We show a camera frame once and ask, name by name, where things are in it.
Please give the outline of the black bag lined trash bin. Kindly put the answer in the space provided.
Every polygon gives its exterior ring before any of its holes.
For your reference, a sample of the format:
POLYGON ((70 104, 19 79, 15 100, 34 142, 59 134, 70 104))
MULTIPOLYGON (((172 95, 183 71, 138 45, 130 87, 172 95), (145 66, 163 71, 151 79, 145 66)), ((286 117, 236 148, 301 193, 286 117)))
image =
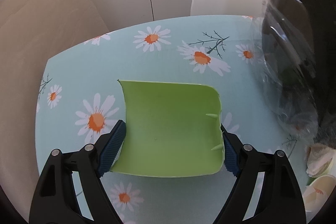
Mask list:
POLYGON ((335 0, 266 0, 254 73, 281 127, 335 147, 335 0))

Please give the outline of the white paper cup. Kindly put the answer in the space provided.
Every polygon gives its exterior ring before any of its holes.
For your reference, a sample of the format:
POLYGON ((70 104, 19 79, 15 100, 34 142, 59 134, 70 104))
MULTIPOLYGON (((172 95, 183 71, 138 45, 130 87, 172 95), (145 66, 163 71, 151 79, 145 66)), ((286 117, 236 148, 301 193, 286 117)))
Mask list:
POLYGON ((310 213, 317 213, 330 197, 335 187, 335 177, 326 174, 316 178, 303 193, 305 210, 310 213))

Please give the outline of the green curved plastic piece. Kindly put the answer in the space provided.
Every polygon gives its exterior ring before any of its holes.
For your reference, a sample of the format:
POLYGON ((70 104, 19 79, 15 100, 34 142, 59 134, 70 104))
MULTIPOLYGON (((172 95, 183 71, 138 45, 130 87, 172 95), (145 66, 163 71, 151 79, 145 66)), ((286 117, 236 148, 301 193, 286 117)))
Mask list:
POLYGON ((119 81, 126 137, 112 171, 147 177, 215 174, 224 163, 219 93, 208 85, 119 81))

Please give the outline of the white tissue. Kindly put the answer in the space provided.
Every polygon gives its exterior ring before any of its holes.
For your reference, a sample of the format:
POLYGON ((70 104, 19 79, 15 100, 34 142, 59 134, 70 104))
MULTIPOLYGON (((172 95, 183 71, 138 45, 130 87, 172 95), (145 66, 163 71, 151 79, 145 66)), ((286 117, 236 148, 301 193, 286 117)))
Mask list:
POLYGON ((309 147, 306 161, 306 173, 311 178, 328 174, 333 166, 335 149, 324 144, 314 144, 309 147))

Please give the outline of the daisy print blue tablecloth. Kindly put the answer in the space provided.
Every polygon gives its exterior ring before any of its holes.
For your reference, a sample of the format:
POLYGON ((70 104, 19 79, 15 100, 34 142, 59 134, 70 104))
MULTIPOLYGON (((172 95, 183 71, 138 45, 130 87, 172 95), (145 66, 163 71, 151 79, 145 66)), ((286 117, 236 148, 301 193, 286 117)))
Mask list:
POLYGON ((101 181, 125 223, 212 223, 235 177, 220 126, 258 151, 283 149, 301 191, 306 148, 284 131, 253 73, 261 19, 189 16, 139 24, 47 62, 35 122, 38 167, 127 123, 121 156, 101 181))

